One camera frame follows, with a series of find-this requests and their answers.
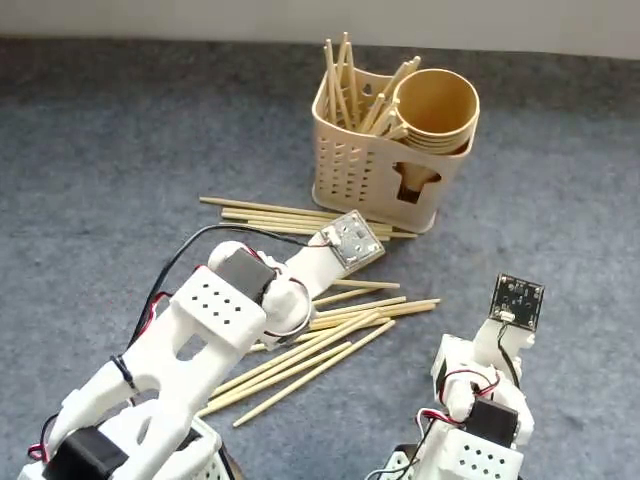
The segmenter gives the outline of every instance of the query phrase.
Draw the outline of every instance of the plastic basket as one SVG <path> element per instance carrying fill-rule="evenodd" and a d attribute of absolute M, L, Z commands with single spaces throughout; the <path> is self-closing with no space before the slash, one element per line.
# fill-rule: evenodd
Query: plastic basket
<path fill-rule="evenodd" d="M 390 79 L 389 76 L 356 69 L 361 118 Z M 344 80 L 343 91 L 348 98 Z M 429 230 L 442 195 L 471 151 L 475 127 L 460 153 L 446 156 L 429 155 L 397 141 L 351 132 L 326 120 L 329 108 L 326 81 L 325 74 L 311 108 L 315 124 L 314 201 L 342 212 L 355 208 L 370 220 L 412 232 Z M 338 125 L 343 124 L 339 116 Z M 424 184 L 417 199 L 407 201 L 399 198 L 402 181 L 402 175 L 397 171 L 399 162 L 437 172 L 433 181 Z"/>

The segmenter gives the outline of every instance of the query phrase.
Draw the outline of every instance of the wooden chopstick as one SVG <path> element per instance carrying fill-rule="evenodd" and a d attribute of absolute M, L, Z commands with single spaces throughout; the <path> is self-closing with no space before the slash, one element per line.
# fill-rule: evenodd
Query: wooden chopstick
<path fill-rule="evenodd" d="M 377 288 L 359 288 L 357 290 L 349 290 L 348 292 L 338 293 L 337 295 L 331 295 L 330 297 L 318 298 L 313 301 L 314 307 L 319 307 L 321 305 L 327 305 L 329 303 L 339 302 L 341 300 L 346 300 L 347 298 L 353 298 L 360 295 L 366 295 L 367 293 L 375 292 L 378 290 Z"/>
<path fill-rule="evenodd" d="M 329 120 L 334 125 L 337 123 L 336 114 L 336 90 L 335 90 L 335 75 L 336 70 L 333 65 L 333 47 L 331 46 L 331 40 L 327 38 L 324 46 L 324 59 L 327 63 L 327 93 L 329 94 Z"/>
<path fill-rule="evenodd" d="M 380 315 L 377 312 L 373 312 L 371 315 L 367 315 L 362 319 L 356 318 L 356 319 L 348 320 L 344 325 L 340 325 L 340 329 L 335 330 L 333 334 L 329 335 L 328 337 L 326 338 L 319 337 L 319 338 L 322 338 L 320 342 L 317 342 L 315 345 L 303 350 L 302 352 L 294 355 L 293 357 L 288 358 L 283 362 L 280 362 L 278 365 L 274 365 L 268 370 L 262 373 L 259 373 L 258 375 L 247 380 L 246 382 L 241 383 L 232 391 L 239 392 L 239 391 L 245 390 L 249 387 L 252 387 L 253 385 L 257 385 L 258 383 L 262 382 L 263 380 L 266 380 L 267 378 L 273 377 L 276 373 L 280 373 L 281 371 L 288 369 L 289 367 L 295 365 L 299 361 L 304 360 L 305 358 L 313 355 L 314 353 L 319 352 L 323 348 L 328 347 L 332 343 L 335 343 L 338 340 L 343 339 L 347 335 L 361 328 L 363 325 L 368 325 L 369 323 L 373 322 L 379 317 Z"/>
<path fill-rule="evenodd" d="M 225 207 L 249 208 L 253 210 L 264 210 L 269 212 L 294 213 L 299 215 L 311 215 L 315 217 L 338 218 L 343 213 L 322 212 L 319 210 L 305 210 L 303 208 L 283 207 L 281 205 L 269 205 L 266 203 L 243 202 L 241 200 L 229 200 L 219 197 L 200 197 L 201 203 L 221 205 Z"/>
<path fill-rule="evenodd" d="M 273 221 L 286 221 L 286 220 L 294 220 L 294 221 L 303 221 L 303 222 L 324 222 L 324 224 L 330 222 L 334 218 L 341 217 L 343 214 L 335 214 L 334 217 L 317 217 L 312 215 L 300 215 L 297 213 L 280 213 L 280 212 L 267 212 L 263 210 L 249 210 L 243 208 L 229 208 L 225 207 L 222 209 L 222 218 L 234 218 L 239 220 L 273 220 Z M 367 225 L 371 228 L 377 228 L 379 230 L 389 230 L 393 231 L 393 226 L 388 223 L 379 223 L 379 222 L 369 222 L 367 221 Z"/>
<path fill-rule="evenodd" d="M 375 317 L 378 315 L 377 312 L 371 312 L 368 311 L 367 313 L 363 314 L 363 315 L 358 315 L 357 319 L 365 319 L 365 318 L 369 318 L 371 315 L 373 315 L 373 317 L 371 317 L 371 320 L 374 320 Z M 343 328 L 348 328 L 349 325 L 345 324 L 342 327 Z M 268 362 L 265 362 L 261 365 L 258 365 L 257 367 L 249 370 L 248 372 L 243 373 L 242 375 L 239 375 L 225 383 L 223 383 L 222 385 L 220 385 L 218 388 L 216 388 L 213 391 L 213 395 L 220 395 L 221 393 L 224 393 L 228 390 L 231 390 L 234 387 L 237 387 L 238 385 L 241 385 L 242 383 L 246 382 L 247 380 L 255 377 L 256 375 L 259 375 L 262 372 L 265 372 L 267 370 L 269 370 L 270 368 L 273 368 L 274 366 L 288 360 L 289 358 L 299 354 L 300 352 L 303 352 L 305 350 L 307 350 L 308 348 L 313 347 L 314 345 L 317 345 L 318 343 L 322 342 L 323 340 L 326 340 L 327 338 L 335 335 L 337 332 L 339 332 L 340 330 L 337 331 L 329 331 L 327 333 L 325 333 L 324 335 L 319 335 L 316 338 L 303 343 L 302 345 L 299 345 L 296 348 L 293 348 L 287 352 L 284 352 L 281 355 L 278 355 L 275 358 L 272 358 L 271 360 L 269 360 Z"/>
<path fill-rule="evenodd" d="M 335 72 L 335 82 L 334 87 L 336 89 L 336 98 L 338 99 L 338 105 L 340 106 L 340 110 L 342 111 L 342 117 L 344 118 L 345 129 L 353 130 L 353 123 L 351 122 L 351 114 L 349 113 L 349 109 L 347 108 L 347 103 L 344 99 L 344 92 L 342 91 L 342 70 L 344 69 L 344 61 L 347 55 L 347 42 L 349 41 L 349 34 L 344 32 L 342 37 L 342 43 L 340 44 L 340 49 L 338 50 L 338 62 Z"/>
<path fill-rule="evenodd" d="M 232 227 L 246 227 L 245 223 L 237 223 L 237 222 L 220 222 L 220 225 L 229 225 Z M 255 228 L 259 228 L 260 230 L 266 230 L 268 232 L 274 233 L 288 233 L 291 235 L 310 235 L 313 236 L 318 233 L 318 228 L 294 228 L 294 227 L 282 227 L 282 226 L 274 226 L 268 223 L 253 223 L 251 222 L 251 226 Z M 393 233 L 384 233 L 384 235 L 376 235 L 376 238 L 381 242 L 388 242 L 391 240 L 391 235 Z"/>
<path fill-rule="evenodd" d="M 388 140 L 400 140 L 401 138 L 404 138 L 407 135 L 409 135 L 409 130 L 407 130 L 407 127 L 404 125 L 397 125 L 396 127 L 393 127 L 391 130 L 389 130 L 387 133 L 385 133 L 382 136 L 382 138 L 386 138 Z"/>
<path fill-rule="evenodd" d="M 379 310 L 380 314 L 384 315 L 385 317 L 394 318 L 394 317 L 399 317 L 403 315 L 412 315 L 414 313 L 429 312 L 431 310 L 435 310 L 437 306 L 437 303 L 431 303 L 430 301 L 410 302 L 410 303 L 411 305 L 409 303 L 405 304 L 406 306 L 392 305 L 389 307 L 381 307 L 381 308 L 378 308 L 377 310 Z M 315 320 L 309 326 L 309 330 L 311 330 L 312 332 L 316 332 L 318 330 L 334 328 L 342 325 L 345 321 L 349 321 L 350 319 L 351 319 L 350 314 L 346 314 L 342 316 L 336 315 L 335 317 L 328 317 L 328 318 Z"/>
<path fill-rule="evenodd" d="M 248 422 L 252 418 L 254 418 L 257 415 L 261 414 L 262 412 L 267 410 L 269 407 L 271 407 L 272 405 L 276 404 L 277 402 L 282 400 L 284 397 L 289 395 L 290 393 L 296 391 L 297 389 L 299 389 L 300 387 L 302 387 L 306 383 L 308 383 L 311 380 L 313 380 L 314 378 L 316 378 L 318 375 L 324 373 L 329 368 L 331 368 L 334 365 L 336 365 L 338 362 L 344 360 L 346 357 L 348 357 L 352 353 L 356 352 L 357 350 L 361 349 L 362 347 L 364 347 L 368 343 L 370 343 L 373 340 L 375 340 L 376 338 L 378 338 L 380 335 L 385 333 L 387 330 L 389 330 L 394 325 L 395 325 L 395 321 L 391 320 L 390 322 L 384 324 L 380 328 L 378 328 L 375 331 L 371 332 L 369 335 L 367 335 L 366 337 L 364 337 L 361 340 L 357 341 L 356 343 L 354 343 L 352 346 L 350 346 L 349 348 L 347 348 L 343 352 L 338 353 L 337 355 L 335 355 L 331 359 L 327 360 L 326 362 L 324 362 L 320 366 L 314 368 L 309 373 L 307 373 L 306 375 L 302 376 L 301 378 L 299 378 L 298 380 L 293 382 L 291 385 L 289 385 L 289 386 L 285 387 L 284 389 L 280 390 L 278 393 L 276 393 L 275 395 L 270 397 L 268 400 L 266 400 L 265 402 L 261 403 L 260 405 L 258 405 L 256 408 L 254 408 L 253 410 L 249 411 L 245 415 L 243 415 L 241 418 L 239 418 L 238 420 L 233 422 L 233 426 L 234 427 L 239 427 L 240 425 Z"/>
<path fill-rule="evenodd" d="M 213 412 L 217 412 L 218 410 L 224 407 L 228 407 L 229 405 L 236 403 L 242 400 L 243 398 L 253 395 L 254 393 L 264 390 L 265 388 L 269 388 L 275 385 L 276 383 L 281 382 L 282 380 L 286 380 L 287 378 L 292 377 L 293 375 L 296 375 L 302 372 L 303 370 L 306 370 L 307 368 L 313 367 L 318 363 L 322 363 L 325 360 L 328 360 L 329 358 L 333 357 L 337 353 L 340 353 L 346 350 L 351 345 L 353 345 L 351 342 L 344 342 L 343 344 L 338 345 L 337 347 L 334 347 L 331 350 L 321 353 L 320 355 L 316 355 L 315 357 L 311 357 L 309 360 L 302 362 L 288 370 L 285 370 L 282 373 L 274 375 L 273 377 L 270 377 L 267 380 L 260 382 L 256 385 L 253 385 L 252 387 L 241 390 L 239 392 L 235 392 L 235 390 L 231 390 L 230 392 L 225 393 L 221 397 L 216 397 L 211 402 L 209 402 L 209 404 L 205 408 L 203 408 L 198 412 L 198 417 L 202 418 Z"/>
<path fill-rule="evenodd" d="M 353 48 L 351 42 L 347 42 L 347 73 L 349 74 L 349 99 L 351 101 L 351 118 L 353 129 L 360 126 L 360 92 L 356 83 L 356 67 L 353 60 Z"/>
<path fill-rule="evenodd" d="M 336 280 L 335 282 L 333 282 L 333 285 L 340 286 L 340 287 L 390 288 L 390 289 L 400 288 L 400 284 L 395 282 L 372 282 L 369 280 L 348 280 L 348 279 Z"/>
<path fill-rule="evenodd" d="M 349 33 L 342 33 L 342 42 L 338 49 L 338 61 L 336 62 L 336 78 L 338 79 L 338 86 L 342 85 L 342 72 L 344 70 L 345 61 L 347 59 L 347 43 L 349 42 Z"/>
<path fill-rule="evenodd" d="M 393 90 L 396 88 L 396 85 L 398 85 L 398 83 L 400 83 L 400 81 L 407 76 L 408 69 L 409 62 L 403 62 L 402 65 L 398 67 L 398 70 L 396 70 L 396 73 L 393 74 L 393 77 L 391 77 L 391 80 L 389 80 L 387 85 L 384 87 L 384 90 L 382 91 L 382 94 L 385 96 L 385 98 L 390 98 L 390 96 L 393 94 Z"/>
<path fill-rule="evenodd" d="M 389 107 L 387 107 L 378 120 L 375 121 L 371 130 L 369 130 L 369 135 L 380 136 L 387 130 L 387 128 L 393 128 L 395 126 L 397 116 L 398 114 L 395 111 L 390 111 Z"/>
<path fill-rule="evenodd" d="M 368 325 L 364 325 L 364 326 L 360 327 L 359 330 L 362 330 L 364 328 L 378 327 L 378 326 L 382 325 L 383 323 L 388 322 L 389 320 L 391 320 L 391 317 L 382 317 L 382 318 L 379 318 L 378 320 L 374 320 L 373 322 L 371 322 Z M 304 343 L 304 342 L 307 342 L 307 341 L 311 340 L 312 338 L 316 338 L 318 335 L 322 335 L 322 334 L 326 333 L 328 330 L 332 330 L 333 328 L 336 328 L 336 327 L 331 327 L 329 329 L 324 329 L 324 330 L 316 330 L 315 332 L 303 333 L 298 338 L 296 338 L 293 341 L 293 343 Z M 249 351 L 250 352 L 263 352 L 266 349 L 267 349 L 267 347 L 263 343 L 256 343 L 255 345 L 251 346 Z"/>
<path fill-rule="evenodd" d="M 405 76 L 409 76 L 411 75 L 413 72 L 415 72 L 416 70 L 418 70 L 418 67 L 420 66 L 420 62 L 422 61 L 422 59 L 416 55 L 415 57 L 413 57 L 413 60 L 411 60 L 409 62 L 409 67 L 407 67 L 407 72 Z"/>
<path fill-rule="evenodd" d="M 371 107 L 369 108 L 369 111 L 365 115 L 364 120 L 362 120 L 362 123 L 360 124 L 360 128 L 358 128 L 358 132 L 367 133 L 369 131 L 369 129 L 371 128 L 371 125 L 373 124 L 373 121 L 378 116 L 378 112 L 380 112 L 380 108 L 382 107 L 382 104 L 384 103 L 385 98 L 386 97 L 384 96 L 383 93 L 378 94 L 378 96 L 373 102 L 373 105 L 371 105 Z"/>
<path fill-rule="evenodd" d="M 388 305 L 396 305 L 398 303 L 404 303 L 406 301 L 407 301 L 407 297 L 402 296 L 402 297 L 387 298 L 385 300 L 378 300 L 376 302 L 361 303 L 360 305 L 352 305 L 350 307 L 335 308 L 333 310 L 325 310 L 323 312 L 318 312 L 318 314 L 316 315 L 316 319 L 332 317 L 334 315 L 339 315 L 343 313 L 358 312 L 360 310 L 367 310 L 369 308 L 386 307 Z"/>

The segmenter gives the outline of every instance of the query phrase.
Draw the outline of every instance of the white robotic arm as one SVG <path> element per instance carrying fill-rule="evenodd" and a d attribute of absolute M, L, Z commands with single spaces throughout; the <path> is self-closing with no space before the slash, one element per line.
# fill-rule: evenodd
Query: white robotic arm
<path fill-rule="evenodd" d="M 300 334 L 314 296 L 383 253 L 357 212 L 324 227 L 286 265 L 239 242 L 220 244 L 123 355 L 65 398 L 44 461 L 26 466 L 19 479 L 194 478 L 221 445 L 194 417 L 231 368 L 257 339 L 275 347 Z M 193 336 L 204 347 L 178 359 Z M 149 389 L 157 399 L 99 423 L 108 409 Z M 194 431 L 197 438 L 181 449 Z"/>
<path fill-rule="evenodd" d="M 431 375 L 446 413 L 421 409 L 416 420 L 424 415 L 431 423 L 426 433 L 420 423 L 419 444 L 397 448 L 367 480 L 518 479 L 523 455 L 516 449 L 528 442 L 534 422 L 519 388 L 517 355 L 534 343 L 543 291 L 500 275 L 475 339 L 443 335 Z"/>

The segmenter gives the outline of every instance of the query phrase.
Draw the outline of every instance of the cable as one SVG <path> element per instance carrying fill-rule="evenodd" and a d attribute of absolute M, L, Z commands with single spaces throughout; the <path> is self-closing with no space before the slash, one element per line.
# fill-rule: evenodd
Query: cable
<path fill-rule="evenodd" d="M 311 248 L 329 247 L 329 248 L 331 248 L 331 245 L 327 245 L 327 244 L 307 245 L 307 243 L 305 243 L 303 241 L 296 240 L 296 239 L 291 238 L 291 237 L 286 237 L 286 236 L 280 235 L 278 233 L 269 232 L 267 230 L 262 230 L 260 228 L 251 227 L 251 226 L 242 226 L 242 225 L 208 225 L 206 227 L 203 227 L 200 230 L 198 230 L 197 232 L 195 232 L 193 235 L 191 235 L 191 237 L 189 237 L 182 244 L 182 246 L 176 251 L 176 253 L 173 254 L 173 257 L 171 257 L 171 259 L 169 259 L 169 261 L 167 263 L 165 263 L 164 267 L 162 267 L 162 270 L 160 271 L 160 274 L 156 278 L 156 281 L 154 282 L 153 287 L 151 287 L 151 290 L 149 291 L 149 295 L 147 295 L 147 300 L 144 303 L 144 308 L 142 309 L 142 312 L 140 313 L 140 317 L 138 318 L 138 323 L 136 323 L 136 326 L 135 326 L 135 328 L 133 330 L 133 334 L 131 335 L 131 339 L 129 340 L 129 344 L 127 345 L 127 348 L 129 348 L 131 345 L 133 345 L 133 343 L 140 336 L 140 332 L 144 328 L 145 323 L 147 322 L 147 318 L 148 318 L 148 315 L 149 315 L 149 309 L 150 309 L 151 303 L 153 302 L 153 299 L 156 296 L 156 294 L 158 293 L 158 291 L 160 290 L 160 287 L 162 286 L 162 283 L 164 282 L 164 280 L 167 277 L 167 275 L 169 274 L 169 271 L 171 270 L 171 268 L 175 265 L 175 263 L 182 256 L 182 254 L 193 244 L 193 242 L 195 242 L 204 233 L 210 232 L 212 230 L 228 230 L 228 231 L 233 231 L 233 232 L 257 233 L 259 235 L 264 235 L 266 237 L 270 237 L 270 238 L 273 238 L 275 240 L 280 240 L 282 242 L 291 243 L 293 245 L 298 245 L 298 246 L 301 246 L 301 247 L 311 247 Z"/>
<path fill-rule="evenodd" d="M 311 316 L 313 315 L 313 299 L 311 298 L 311 294 L 309 293 L 309 289 L 307 288 L 307 286 L 296 278 L 290 278 L 289 281 L 297 283 L 302 287 L 304 295 L 307 299 L 307 313 L 304 320 L 297 327 L 288 332 L 272 332 L 269 330 L 265 330 L 265 334 L 269 335 L 270 337 L 279 338 L 281 340 L 286 340 L 291 337 L 291 335 L 295 335 L 296 333 L 299 333 L 307 328 L 307 325 L 309 325 L 309 322 L 311 321 Z"/>
<path fill-rule="evenodd" d="M 416 413 L 416 423 L 420 429 L 420 438 L 424 436 L 424 430 L 422 429 L 422 417 L 427 417 L 431 420 L 440 420 L 441 422 L 446 422 L 451 425 L 460 425 L 458 422 L 439 410 L 435 410 L 433 408 L 421 408 L 418 410 L 418 413 Z"/>
<path fill-rule="evenodd" d="M 44 437 L 47 435 L 47 430 L 49 429 L 51 422 L 53 422 L 56 418 L 58 418 L 57 413 L 51 415 L 44 421 L 44 424 L 42 425 L 42 431 L 40 432 L 40 443 L 31 445 L 27 449 L 27 455 L 32 460 L 42 460 L 43 463 L 49 463 L 49 455 L 47 454 L 47 447 L 44 443 Z"/>
<path fill-rule="evenodd" d="M 422 448 L 422 445 L 424 444 L 425 440 L 427 439 L 427 436 L 429 436 L 429 432 L 431 431 L 431 427 L 433 427 L 433 422 L 434 421 L 435 421 L 435 418 L 431 418 L 431 421 L 429 422 L 429 426 L 427 427 L 427 430 L 424 432 L 424 434 L 422 435 L 422 438 L 420 439 L 420 441 L 416 445 L 416 450 L 415 450 L 415 452 L 413 452 L 413 455 L 409 459 L 409 463 L 407 465 L 405 465 L 404 467 L 401 467 L 401 468 L 374 470 L 374 471 L 370 472 L 365 477 L 364 480 L 373 480 L 374 479 L 374 475 L 377 475 L 377 478 L 379 479 L 380 475 L 383 475 L 385 473 L 400 473 L 400 472 L 402 472 L 402 475 L 400 475 L 396 480 L 402 480 L 405 477 L 405 475 L 407 474 L 407 472 L 409 471 L 409 469 L 418 462 L 418 459 L 416 457 L 418 456 L 418 453 L 420 452 L 420 449 Z"/>
<path fill-rule="evenodd" d="M 520 389 L 520 380 L 518 379 L 518 374 L 516 373 L 516 368 L 513 366 L 513 362 L 511 361 L 511 357 L 502 346 L 502 337 L 504 337 L 505 332 L 507 331 L 508 324 L 505 322 L 500 327 L 500 331 L 498 332 L 498 350 L 502 354 L 502 358 L 507 364 L 507 368 L 509 368 L 509 373 L 511 373 L 511 377 L 513 378 L 513 384 L 516 388 Z"/>
<path fill-rule="evenodd" d="M 431 431 L 431 427 L 433 427 L 433 422 L 435 422 L 435 420 L 432 418 L 431 421 L 429 422 L 429 426 L 427 427 L 427 430 L 424 432 L 424 435 L 422 436 L 422 440 L 420 440 L 420 443 L 418 443 L 418 445 L 416 446 L 416 451 L 413 452 L 413 455 L 411 455 L 411 458 L 409 459 L 409 464 L 407 465 L 406 470 L 396 480 L 402 480 L 407 475 L 407 472 L 409 471 L 409 468 L 412 467 L 414 463 L 416 463 L 416 457 L 418 456 L 418 452 L 420 451 L 420 448 L 422 448 L 422 445 L 424 444 L 424 441 L 429 436 L 429 432 Z"/>
<path fill-rule="evenodd" d="M 482 377 L 488 384 L 488 386 L 485 387 L 485 389 L 489 388 L 491 386 L 491 384 L 492 384 L 491 380 L 489 380 L 486 375 L 484 375 L 484 374 L 482 374 L 480 372 L 476 372 L 475 370 L 471 370 L 469 368 L 461 368 L 459 370 L 452 370 L 451 372 L 448 372 L 444 376 L 444 378 L 442 379 L 442 389 L 440 390 L 440 393 L 438 395 L 438 397 L 439 397 L 438 399 L 440 400 L 441 404 L 444 405 L 443 397 L 444 397 L 444 389 L 445 389 L 445 387 L 447 385 L 447 378 L 449 378 L 451 375 L 455 375 L 455 374 L 458 374 L 458 373 L 473 373 L 475 375 L 478 375 L 478 376 Z"/>

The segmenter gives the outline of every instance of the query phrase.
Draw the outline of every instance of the chopstick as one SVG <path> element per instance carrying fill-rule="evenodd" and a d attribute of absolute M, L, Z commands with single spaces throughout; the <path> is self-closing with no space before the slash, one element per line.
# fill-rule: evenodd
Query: chopstick
<path fill-rule="evenodd" d="M 268 212 L 293 213 L 298 215 L 310 215 L 314 217 L 338 218 L 342 213 L 322 212 L 319 210 L 305 210 L 304 208 L 283 207 L 281 205 L 269 205 L 267 203 L 243 202 L 241 200 L 229 200 L 220 197 L 200 197 L 201 203 L 221 205 L 224 207 L 249 208 Z"/>
<path fill-rule="evenodd" d="M 281 371 L 286 370 L 287 368 L 298 363 L 300 360 L 304 360 L 305 358 L 313 355 L 314 353 L 322 350 L 323 348 L 328 347 L 332 343 L 335 343 L 336 341 L 343 339 L 344 337 L 351 334 L 352 332 L 355 332 L 356 330 L 360 329 L 363 325 L 367 325 L 372 321 L 378 319 L 379 317 L 380 315 L 378 314 L 378 312 L 373 312 L 373 313 L 370 313 L 369 315 L 364 315 L 361 317 L 348 320 L 344 324 L 340 325 L 339 329 L 333 331 L 326 338 L 317 337 L 313 339 L 312 341 L 315 341 L 318 339 L 320 339 L 320 341 L 315 342 L 314 345 L 312 345 L 311 347 L 286 359 L 283 362 L 280 362 L 277 365 L 274 365 L 268 370 L 265 370 L 264 372 L 261 372 L 258 375 L 255 375 L 253 378 L 245 382 L 242 382 L 232 391 L 237 393 L 239 391 L 252 387 L 253 385 L 257 385 L 258 383 L 262 382 L 263 380 L 266 380 L 267 378 L 273 377 L 276 373 L 280 373 Z"/>
<path fill-rule="evenodd" d="M 347 73 L 349 74 L 349 99 L 351 101 L 353 129 L 357 130 L 360 125 L 360 92 L 358 92 L 356 84 L 356 69 L 351 42 L 347 42 Z"/>
<path fill-rule="evenodd" d="M 389 140 L 400 140 L 407 135 L 409 135 L 407 127 L 405 127 L 404 125 L 397 125 L 390 129 L 387 133 L 385 133 L 382 138 L 387 138 Z"/>
<path fill-rule="evenodd" d="M 336 115 L 336 90 L 335 90 L 335 75 L 336 71 L 333 66 L 333 47 L 331 46 L 331 40 L 327 38 L 324 46 L 324 58 L 327 63 L 327 93 L 329 94 L 329 120 L 334 125 L 337 123 Z"/>
<path fill-rule="evenodd" d="M 313 301 L 314 307 L 319 307 L 321 305 L 327 305 L 329 303 L 335 303 L 342 300 L 346 300 L 347 298 L 353 298 L 360 295 L 366 295 L 367 293 L 375 292 L 378 290 L 377 288 L 359 288 L 357 290 L 350 290 L 348 292 L 338 293 L 337 295 L 331 295 L 330 297 L 318 298 Z"/>
<path fill-rule="evenodd" d="M 399 283 L 394 282 L 372 282 L 369 280 L 336 280 L 333 282 L 334 285 L 341 287 L 363 287 L 363 288 L 390 288 L 397 289 L 400 288 Z"/>
<path fill-rule="evenodd" d="M 370 308 L 386 307 L 388 305 L 395 305 L 398 303 L 404 303 L 406 301 L 407 301 L 407 297 L 402 296 L 402 297 L 387 298 L 385 300 L 378 300 L 376 302 L 361 303 L 360 305 L 352 305 L 350 307 L 336 308 L 333 310 L 325 310 L 323 312 L 318 312 L 318 314 L 316 315 L 316 319 L 332 317 L 332 316 L 344 314 L 344 313 L 358 312 L 360 310 L 367 310 Z"/>
<path fill-rule="evenodd" d="M 391 317 L 382 317 L 382 318 L 379 318 L 378 320 L 374 320 L 373 322 L 371 322 L 368 325 L 364 325 L 364 326 L 360 327 L 358 330 L 362 330 L 364 328 L 377 327 L 377 326 L 382 325 L 383 323 L 388 322 L 389 320 L 391 320 Z M 303 333 L 298 338 L 296 338 L 293 341 L 293 343 L 304 343 L 304 342 L 307 342 L 307 341 L 311 340 L 312 338 L 316 338 L 318 335 L 322 335 L 322 334 L 326 333 L 328 330 L 333 330 L 334 328 L 337 328 L 337 327 L 331 327 L 331 328 L 324 329 L 324 330 L 316 330 L 314 332 Z M 267 349 L 267 347 L 263 343 L 256 343 L 255 345 L 251 345 L 251 348 L 249 349 L 249 351 L 250 352 L 263 352 L 266 349 Z"/>
<path fill-rule="evenodd" d="M 276 393 L 275 395 L 273 395 L 272 397 L 267 399 L 265 402 L 263 402 L 260 405 L 258 405 L 253 410 L 247 412 L 241 418 L 239 418 L 238 420 L 233 422 L 233 426 L 234 427 L 239 427 L 240 425 L 248 422 L 252 418 L 258 416 L 259 414 L 261 414 L 262 412 L 267 410 L 269 407 L 273 406 L 274 404 L 276 404 L 277 402 L 282 400 L 287 395 L 291 394 L 292 392 L 296 391 L 300 387 L 304 386 L 305 384 L 307 384 L 308 382 L 310 382 L 311 380 L 316 378 L 318 375 L 324 373 L 329 368 L 331 368 L 334 365 L 336 365 L 338 362 L 344 360 L 346 357 L 348 357 L 352 353 L 358 351 L 359 349 L 361 349 L 362 347 L 364 347 L 368 343 L 370 343 L 373 340 L 375 340 L 376 338 L 378 338 L 380 335 L 385 333 L 387 330 L 389 330 L 394 325 L 395 325 L 395 320 L 391 320 L 390 322 L 388 322 L 385 325 L 381 326 L 380 328 L 376 329 L 375 331 L 373 331 L 372 333 L 370 333 L 366 337 L 362 338 L 361 340 L 359 340 L 356 343 L 354 343 L 353 345 L 351 345 L 349 348 L 347 348 L 343 352 L 338 353 L 337 355 L 335 355 L 331 359 L 327 360 L 325 363 L 323 363 L 320 366 L 314 368 L 309 373 L 307 373 L 306 375 L 302 376 L 301 378 L 299 378 L 298 380 L 293 382 L 291 385 L 285 387 L 280 392 Z"/>
<path fill-rule="evenodd" d="M 389 98 L 389 96 L 393 93 L 393 90 L 396 88 L 396 85 L 400 83 L 400 80 L 407 76 L 408 69 L 409 62 L 403 62 L 402 65 L 398 67 L 398 70 L 396 70 L 396 73 L 393 74 L 393 77 L 391 77 L 391 80 L 389 80 L 387 85 L 384 87 L 384 90 L 382 91 L 382 94 L 385 96 L 385 98 Z"/>
<path fill-rule="evenodd" d="M 286 380 L 287 378 L 292 377 L 293 375 L 296 375 L 302 372 L 303 370 L 306 370 L 307 368 L 313 367 L 318 363 L 324 362 L 325 360 L 333 357 L 337 353 L 340 353 L 346 350 L 351 345 L 353 345 L 351 342 L 344 342 L 343 344 L 338 345 L 337 347 L 334 347 L 331 350 L 321 353 L 320 355 L 316 355 L 315 357 L 311 357 L 309 360 L 302 362 L 296 365 L 295 367 L 290 368 L 289 370 L 286 370 L 282 373 L 274 375 L 273 377 L 270 377 L 267 380 L 260 382 L 256 385 L 253 385 L 249 388 L 240 390 L 239 392 L 235 392 L 235 390 L 231 390 L 230 392 L 225 393 L 221 397 L 214 398 L 211 402 L 209 402 L 209 404 L 205 408 L 203 408 L 198 412 L 198 416 L 202 418 L 224 407 L 227 407 L 233 403 L 236 403 L 242 400 L 243 398 L 253 395 L 254 393 L 264 390 L 265 388 L 269 388 L 275 385 L 276 383 L 281 382 L 282 380 Z"/>
<path fill-rule="evenodd" d="M 358 320 L 360 319 L 366 319 L 366 318 L 370 318 L 370 320 L 374 320 L 376 317 L 378 316 L 377 312 L 371 312 L 368 311 L 367 313 L 364 313 L 362 315 L 358 315 L 356 317 L 355 322 L 356 323 Z M 342 325 L 343 328 L 349 328 L 351 324 L 344 324 Z M 247 380 L 259 375 L 262 372 L 265 372 L 273 367 L 275 367 L 276 365 L 285 362 L 286 360 L 290 359 L 291 357 L 294 357 L 295 355 L 309 349 L 312 348 L 314 345 L 317 345 L 318 343 L 326 340 L 327 338 L 330 338 L 331 336 L 335 335 L 336 333 L 339 333 L 341 330 L 339 331 L 334 331 L 334 332 L 327 332 L 324 335 L 319 335 L 316 338 L 310 340 L 307 343 L 303 343 L 302 345 L 299 345 L 296 348 L 293 348 L 281 355 L 278 355 L 277 357 L 269 360 L 268 362 L 265 362 L 261 365 L 258 365 L 257 367 L 249 370 L 248 372 L 243 373 L 242 375 L 239 375 L 231 380 L 229 380 L 228 382 L 223 383 L 222 385 L 220 385 L 218 388 L 216 388 L 213 391 L 213 395 L 220 395 L 221 393 L 224 393 L 228 390 L 231 390 L 234 387 L 237 387 L 238 385 L 241 385 L 242 383 L 246 382 Z"/>
<path fill-rule="evenodd" d="M 371 125 L 373 124 L 373 121 L 378 116 L 378 112 L 380 111 L 385 98 L 386 97 L 383 93 L 378 94 L 373 102 L 373 105 L 371 105 L 369 111 L 364 117 L 364 120 L 362 120 L 362 123 L 360 124 L 360 128 L 358 129 L 360 133 L 367 133 L 369 131 Z"/>

